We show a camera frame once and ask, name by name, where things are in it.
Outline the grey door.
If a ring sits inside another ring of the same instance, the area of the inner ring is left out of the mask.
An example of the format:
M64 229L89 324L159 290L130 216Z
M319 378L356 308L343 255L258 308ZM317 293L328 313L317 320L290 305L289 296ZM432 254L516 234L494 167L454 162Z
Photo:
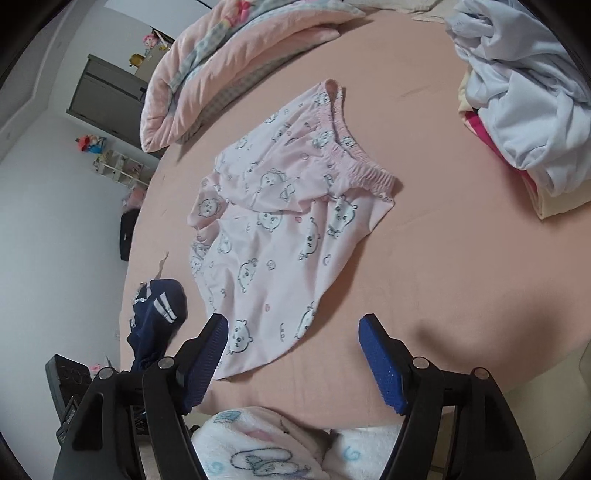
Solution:
M140 117L148 84L92 54L66 113L140 149Z

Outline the pile of folded clothes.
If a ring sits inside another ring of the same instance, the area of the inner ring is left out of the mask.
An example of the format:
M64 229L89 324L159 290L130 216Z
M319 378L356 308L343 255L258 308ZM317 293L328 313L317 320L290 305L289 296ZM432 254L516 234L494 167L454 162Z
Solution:
M468 69L467 127L518 171L540 219L590 201L590 87L518 1L459 1L446 31Z

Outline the navy striped garment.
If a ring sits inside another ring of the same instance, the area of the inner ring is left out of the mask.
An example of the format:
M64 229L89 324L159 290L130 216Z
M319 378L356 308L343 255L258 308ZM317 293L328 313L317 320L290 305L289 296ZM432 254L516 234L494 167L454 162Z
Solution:
M132 373L143 372L164 357L173 336L187 318L183 286L174 279L142 283L132 303L127 343L133 351Z

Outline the black backpack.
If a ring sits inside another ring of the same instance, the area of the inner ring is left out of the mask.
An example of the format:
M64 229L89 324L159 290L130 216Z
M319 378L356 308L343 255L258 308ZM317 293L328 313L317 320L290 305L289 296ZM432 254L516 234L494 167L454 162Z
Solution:
M121 215L119 228L119 256L124 262L129 260L133 232L140 210L132 209Z

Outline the fluffy cartoon pajama leg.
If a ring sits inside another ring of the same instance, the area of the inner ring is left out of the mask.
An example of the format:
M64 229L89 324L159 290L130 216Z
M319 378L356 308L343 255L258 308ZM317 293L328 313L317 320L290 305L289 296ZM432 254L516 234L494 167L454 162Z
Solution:
M317 430L252 406L214 415L191 442L209 479L378 479L400 430Z

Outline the pink cartoon pajama pants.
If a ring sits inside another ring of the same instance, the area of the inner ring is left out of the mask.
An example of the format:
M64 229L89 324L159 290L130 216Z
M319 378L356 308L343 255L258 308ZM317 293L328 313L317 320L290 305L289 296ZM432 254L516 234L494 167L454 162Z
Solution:
M308 89L216 156L188 216L190 268L228 321L214 376L286 354L358 243L393 208L394 175L349 133L335 80Z

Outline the white shelf rack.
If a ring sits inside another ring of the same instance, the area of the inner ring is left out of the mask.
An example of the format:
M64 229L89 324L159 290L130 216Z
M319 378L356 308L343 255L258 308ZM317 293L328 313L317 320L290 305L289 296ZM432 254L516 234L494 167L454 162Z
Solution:
M151 173L141 162L114 150L99 154L93 167L98 175L126 187L142 186L148 188Z

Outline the colourful plush toy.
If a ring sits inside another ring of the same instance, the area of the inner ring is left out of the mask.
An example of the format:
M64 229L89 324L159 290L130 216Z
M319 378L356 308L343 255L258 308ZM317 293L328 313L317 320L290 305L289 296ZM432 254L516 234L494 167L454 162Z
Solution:
M101 154L106 144L106 138L97 135L84 135L75 140L78 149L83 153Z

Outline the pink folded quilt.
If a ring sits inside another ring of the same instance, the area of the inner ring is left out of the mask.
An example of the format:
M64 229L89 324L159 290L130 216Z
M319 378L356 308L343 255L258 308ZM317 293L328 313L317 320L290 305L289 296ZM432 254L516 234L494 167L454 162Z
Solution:
M190 138L271 71L365 15L346 1L219 2L155 67L140 117L141 149L154 153Z

